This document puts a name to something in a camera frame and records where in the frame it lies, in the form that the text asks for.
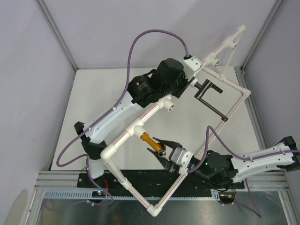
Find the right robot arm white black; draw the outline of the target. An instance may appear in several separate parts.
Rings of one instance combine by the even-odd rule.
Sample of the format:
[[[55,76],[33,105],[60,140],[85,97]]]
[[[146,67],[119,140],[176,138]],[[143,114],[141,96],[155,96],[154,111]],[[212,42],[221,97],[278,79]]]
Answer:
[[[239,183],[259,173],[300,168],[300,151],[291,136],[283,138],[271,148],[241,156],[231,150],[227,155],[221,155],[206,147],[201,159],[197,159],[178,142],[155,139],[154,144],[158,149],[149,148],[148,151],[165,170],[191,174],[212,189],[235,189]]]

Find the gold faucet with chrome knob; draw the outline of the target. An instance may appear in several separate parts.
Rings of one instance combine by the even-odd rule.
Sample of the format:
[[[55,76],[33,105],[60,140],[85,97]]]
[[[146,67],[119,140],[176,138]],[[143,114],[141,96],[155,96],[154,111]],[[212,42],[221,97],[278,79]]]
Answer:
[[[165,146],[159,142],[155,142],[154,139],[152,139],[148,133],[146,132],[143,133],[140,139],[146,142],[151,147],[148,150],[151,151],[155,156],[158,157],[166,156]]]

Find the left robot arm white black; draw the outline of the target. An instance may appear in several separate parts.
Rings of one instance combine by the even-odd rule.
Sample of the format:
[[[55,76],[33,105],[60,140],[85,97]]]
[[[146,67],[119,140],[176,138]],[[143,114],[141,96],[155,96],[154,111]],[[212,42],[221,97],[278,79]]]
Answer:
[[[132,114],[156,103],[167,95],[179,98],[190,82],[186,75],[186,66],[175,59],[168,58],[160,62],[156,69],[134,77],[129,83],[117,106],[90,122],[76,122],[74,127],[81,136],[81,144],[88,155],[90,174],[88,182],[99,187],[104,182],[104,163],[100,153],[107,146],[106,136]]]

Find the white PVC pipe frame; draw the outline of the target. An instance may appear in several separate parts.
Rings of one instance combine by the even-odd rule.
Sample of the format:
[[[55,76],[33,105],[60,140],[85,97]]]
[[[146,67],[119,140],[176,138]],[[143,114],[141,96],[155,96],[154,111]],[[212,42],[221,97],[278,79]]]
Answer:
[[[250,90],[243,88],[236,83],[228,80],[225,76],[225,73],[229,67],[230,62],[232,61],[232,57],[235,53],[236,46],[239,44],[240,38],[243,35],[246,27],[245,25],[241,25],[231,36],[227,37],[219,47],[217,47],[214,51],[210,52],[203,60],[202,67],[200,70],[198,70],[195,75],[193,76],[195,79],[191,82],[189,85],[190,87],[194,87],[195,83],[197,82],[196,79],[196,74],[203,70],[205,73],[215,77],[219,81],[225,83],[226,85],[232,87],[233,89],[239,91],[242,96],[240,100],[234,105],[234,107],[230,110],[230,112],[226,115],[228,119],[230,116],[236,111],[240,104],[242,104],[249,96],[250,96]],[[166,31],[166,30],[159,30],[159,29],[151,29],[142,32],[139,34],[133,41],[132,46],[129,50],[129,54],[132,54],[134,46],[136,42],[138,41],[139,38],[142,36],[149,34],[149,33],[163,33],[170,35],[172,37],[177,38],[184,47],[185,50],[185,59],[189,59],[192,57],[192,55],[188,51],[188,47],[184,40],[179,37],[178,35]],[[218,59],[217,55],[220,54],[224,49],[229,48],[231,49],[231,53],[227,59],[226,64],[223,67],[223,70],[221,73],[216,73],[213,70],[211,70],[209,67],[210,66],[217,66],[218,65]],[[164,194],[164,196],[161,198],[161,200],[156,204],[152,205],[150,204],[144,196],[142,196],[135,188],[134,186],[128,181],[128,179],[123,175],[121,170],[116,166],[116,164],[112,160],[112,156],[117,152],[118,148],[130,137],[133,135],[137,136],[138,138],[141,137],[143,133],[146,131],[143,129],[144,124],[159,110],[162,108],[167,109],[168,111],[172,110],[174,104],[171,101],[171,96],[168,95],[166,97],[160,98],[158,101],[152,104],[152,106],[139,118],[134,120],[126,129],[125,131],[118,137],[116,140],[114,140],[111,144],[108,145],[104,149],[104,151],[100,154],[102,157],[104,164],[107,166],[108,170],[117,178],[119,183],[126,189],[128,190],[147,210],[147,212],[153,216],[156,217],[162,210],[163,206],[167,203],[169,198],[172,196],[172,194],[176,191],[176,189],[180,186],[180,184],[184,181],[184,179],[187,177],[189,173],[194,172],[194,169],[188,170],[187,174],[184,175],[179,175],[179,177],[176,179],[176,181],[171,185],[171,187],[167,190],[167,192]],[[225,124],[225,122],[221,122],[219,126],[217,127],[217,130],[220,130],[222,126]]]

